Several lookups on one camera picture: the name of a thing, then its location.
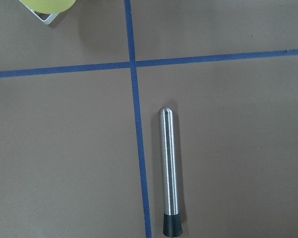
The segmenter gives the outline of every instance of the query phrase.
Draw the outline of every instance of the white object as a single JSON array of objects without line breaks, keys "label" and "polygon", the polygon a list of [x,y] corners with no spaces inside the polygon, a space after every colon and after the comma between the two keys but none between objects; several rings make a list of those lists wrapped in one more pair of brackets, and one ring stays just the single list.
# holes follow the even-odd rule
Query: white object
[{"label": "white object", "polygon": [[34,10],[30,9],[27,5],[25,5],[25,6],[27,9],[29,9],[37,18],[39,18],[46,25],[49,25],[59,15],[59,13],[52,13],[46,19],[42,19]]}]

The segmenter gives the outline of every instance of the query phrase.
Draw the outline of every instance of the yellow bowl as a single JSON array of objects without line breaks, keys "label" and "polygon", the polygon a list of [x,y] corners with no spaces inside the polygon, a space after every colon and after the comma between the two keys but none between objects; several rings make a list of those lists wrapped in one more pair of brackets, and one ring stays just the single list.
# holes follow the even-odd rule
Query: yellow bowl
[{"label": "yellow bowl", "polygon": [[30,9],[40,13],[52,14],[69,9],[76,0],[21,0]]}]

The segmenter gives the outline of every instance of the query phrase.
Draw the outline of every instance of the blue tape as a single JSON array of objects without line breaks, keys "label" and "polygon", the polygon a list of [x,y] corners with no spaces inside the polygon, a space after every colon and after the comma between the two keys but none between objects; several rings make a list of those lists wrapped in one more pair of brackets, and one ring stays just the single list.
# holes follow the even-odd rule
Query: blue tape
[{"label": "blue tape", "polygon": [[129,68],[129,65],[130,65],[129,62],[117,62],[117,63],[99,63],[99,64],[85,64],[85,65],[62,66],[62,67],[51,67],[51,68],[33,68],[33,69],[0,71],[0,78],[51,74],[51,73],[69,73],[69,72]]},{"label": "blue tape", "polygon": [[134,101],[135,123],[136,123],[140,180],[141,180],[141,190],[142,190],[142,196],[143,196],[145,230],[146,230],[146,238],[151,238],[146,163],[145,163],[145,152],[144,152],[144,141],[143,141],[143,129],[142,129],[142,123],[141,123],[138,79],[137,79],[137,69],[136,69],[136,59],[135,59],[135,42],[134,42],[134,31],[133,31],[133,21],[132,21],[130,0],[125,0],[125,14],[126,14],[126,25],[127,25],[131,83],[132,83],[133,101]]},{"label": "blue tape", "polygon": [[235,60],[235,59],[241,60],[241,59],[254,59],[254,58],[267,58],[267,57],[280,57],[280,56],[298,56],[298,50],[253,52],[253,53],[240,53],[240,54],[214,55],[214,56],[196,56],[196,57],[184,57],[184,58],[172,58],[172,59],[141,60],[136,62],[136,66],[148,67],[148,66],[158,66],[158,65],[212,62],[212,61]]}]

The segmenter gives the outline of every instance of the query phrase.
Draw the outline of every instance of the metal handle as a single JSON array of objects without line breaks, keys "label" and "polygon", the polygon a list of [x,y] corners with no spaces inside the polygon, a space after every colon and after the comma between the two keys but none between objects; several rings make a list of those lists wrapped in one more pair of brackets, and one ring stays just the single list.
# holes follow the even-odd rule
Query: metal handle
[{"label": "metal handle", "polygon": [[182,227],[179,214],[172,109],[161,108],[159,122],[164,194],[163,233],[168,237],[177,237],[182,234]]}]

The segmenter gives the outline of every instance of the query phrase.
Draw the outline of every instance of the black end cap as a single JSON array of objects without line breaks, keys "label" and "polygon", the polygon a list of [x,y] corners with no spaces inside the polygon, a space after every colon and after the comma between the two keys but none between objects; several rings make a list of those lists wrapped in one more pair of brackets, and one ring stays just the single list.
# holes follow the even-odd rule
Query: black end cap
[{"label": "black end cap", "polygon": [[163,219],[163,234],[166,237],[179,237],[182,235],[180,214],[165,215]]}]

